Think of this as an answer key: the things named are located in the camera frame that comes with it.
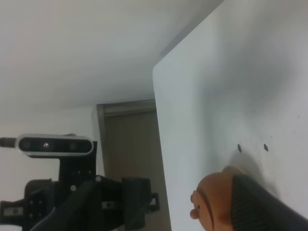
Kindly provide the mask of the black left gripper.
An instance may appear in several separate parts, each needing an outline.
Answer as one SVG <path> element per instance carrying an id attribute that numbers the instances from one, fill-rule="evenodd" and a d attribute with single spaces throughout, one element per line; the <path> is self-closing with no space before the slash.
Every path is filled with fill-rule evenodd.
<path id="1" fill-rule="evenodd" d="M 145 226 L 145 216 L 159 211 L 159 196 L 151 191 L 149 179 L 123 178 L 121 182 L 97 177 L 96 230 L 139 230 Z M 62 183 L 74 191 L 78 186 Z M 1 225 L 19 226 L 30 230 L 30 194 L 35 190 L 30 181 L 25 187 L 24 198 L 15 202 L 1 201 Z"/>

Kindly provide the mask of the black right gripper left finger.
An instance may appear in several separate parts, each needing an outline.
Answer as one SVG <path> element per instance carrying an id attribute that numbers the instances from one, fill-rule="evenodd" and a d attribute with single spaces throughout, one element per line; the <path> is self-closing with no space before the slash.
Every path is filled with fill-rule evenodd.
<path id="1" fill-rule="evenodd" d="M 74 191 L 52 180 L 34 180 L 30 194 L 31 231 L 95 231 L 96 182 L 84 181 Z"/>

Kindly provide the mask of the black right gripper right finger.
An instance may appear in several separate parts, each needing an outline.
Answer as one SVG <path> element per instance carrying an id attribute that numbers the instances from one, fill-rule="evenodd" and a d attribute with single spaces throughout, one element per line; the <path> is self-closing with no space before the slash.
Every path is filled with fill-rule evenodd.
<path id="1" fill-rule="evenodd" d="M 231 223 L 235 231 L 306 231 L 308 220 L 246 175 L 232 179 Z"/>

